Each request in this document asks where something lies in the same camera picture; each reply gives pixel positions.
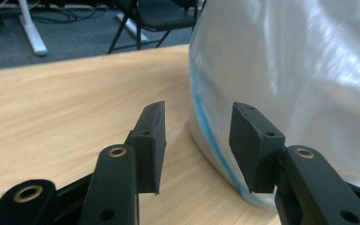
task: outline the chair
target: chair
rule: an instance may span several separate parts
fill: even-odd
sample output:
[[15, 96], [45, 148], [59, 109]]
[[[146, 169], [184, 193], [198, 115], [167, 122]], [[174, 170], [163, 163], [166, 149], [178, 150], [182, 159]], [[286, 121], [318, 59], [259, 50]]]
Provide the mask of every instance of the chair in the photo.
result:
[[193, 5], [192, 14], [188, 12], [190, 4], [181, 7], [171, 0], [114, 0], [114, 4], [124, 12], [124, 18], [113, 38], [108, 54], [113, 52], [128, 19], [136, 23], [137, 50], [142, 48], [142, 29], [152, 32], [166, 31], [161, 40], [147, 42], [157, 42], [156, 48], [158, 48], [172, 30], [194, 27], [198, 17], [198, 1], [185, 1]]

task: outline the translucent plastic bag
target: translucent plastic bag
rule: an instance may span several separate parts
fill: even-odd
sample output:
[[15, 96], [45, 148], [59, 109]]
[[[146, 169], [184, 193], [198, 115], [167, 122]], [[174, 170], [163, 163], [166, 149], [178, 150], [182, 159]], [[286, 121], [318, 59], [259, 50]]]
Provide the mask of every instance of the translucent plastic bag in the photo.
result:
[[189, 54], [191, 132], [254, 203], [230, 150], [232, 105], [258, 108], [360, 187], [360, 0], [209, 0]]

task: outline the blue-gray floor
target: blue-gray floor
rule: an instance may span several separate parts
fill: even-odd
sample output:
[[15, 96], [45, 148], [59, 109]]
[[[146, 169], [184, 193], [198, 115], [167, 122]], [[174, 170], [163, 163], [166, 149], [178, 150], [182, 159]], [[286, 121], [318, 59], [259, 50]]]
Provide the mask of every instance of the blue-gray floor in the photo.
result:
[[[69, 9], [70, 14], [75, 14], [78, 20], [89, 16], [92, 8]], [[68, 17], [53, 12], [39, 12], [31, 10], [34, 23], [42, 36], [48, 49], [48, 55], [44, 57], [35, 56], [26, 34], [18, 19], [20, 11], [16, 9], [4, 10], [5, 26], [0, 27], [0, 68], [12, 68], [61, 60], [83, 58], [106, 54], [113, 36], [119, 26], [116, 20], [116, 10], [100, 8], [93, 15], [94, 18], [71, 23], [50, 23], [42, 21], [38, 17], [64, 21]], [[150, 39], [158, 39], [162, 33], [150, 33], [143, 31]], [[172, 31], [163, 42], [162, 47], [189, 43], [191, 29], [180, 29]], [[135, 38], [129, 32], [123, 32], [118, 46], [135, 43]], [[135, 51], [128, 48], [114, 53]]]

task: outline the table top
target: table top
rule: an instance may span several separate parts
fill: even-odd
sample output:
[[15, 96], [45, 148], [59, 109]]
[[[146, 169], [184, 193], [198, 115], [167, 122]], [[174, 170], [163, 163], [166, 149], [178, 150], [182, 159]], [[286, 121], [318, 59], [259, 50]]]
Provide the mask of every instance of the table top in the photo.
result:
[[166, 101], [160, 194], [140, 195], [141, 224], [280, 224], [222, 178], [188, 130], [188, 45], [0, 70], [0, 197], [29, 179], [59, 189], [123, 143], [143, 107]]

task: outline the white metal leg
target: white metal leg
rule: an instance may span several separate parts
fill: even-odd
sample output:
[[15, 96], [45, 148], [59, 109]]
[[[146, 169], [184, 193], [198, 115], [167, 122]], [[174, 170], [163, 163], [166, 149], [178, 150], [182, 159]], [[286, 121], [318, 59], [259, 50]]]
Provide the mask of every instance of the white metal leg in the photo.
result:
[[28, 36], [28, 40], [30, 41], [34, 53], [38, 56], [44, 56], [48, 54], [48, 50], [46, 49], [45, 44], [43, 43], [43, 40], [38, 33], [38, 30], [31, 20], [27, 1], [19, 0], [19, 4], [20, 8], [22, 9], [22, 16], [20, 16], [19, 18], [22, 22], [22, 27], [24, 28], [24, 31]]
[[[116, 18], [121, 22], [122, 20], [124, 20], [124, 14], [123, 13], [118, 13], [118, 14], [116, 14]], [[136, 31], [137, 28], [136, 28], [136, 25], [133, 23], [132, 20], [127, 20], [127, 23], [126, 23], [125, 27], [135, 37], [137, 36], [137, 31]], [[144, 43], [144, 42], [148, 42], [148, 38], [142, 33], [142, 43]]]

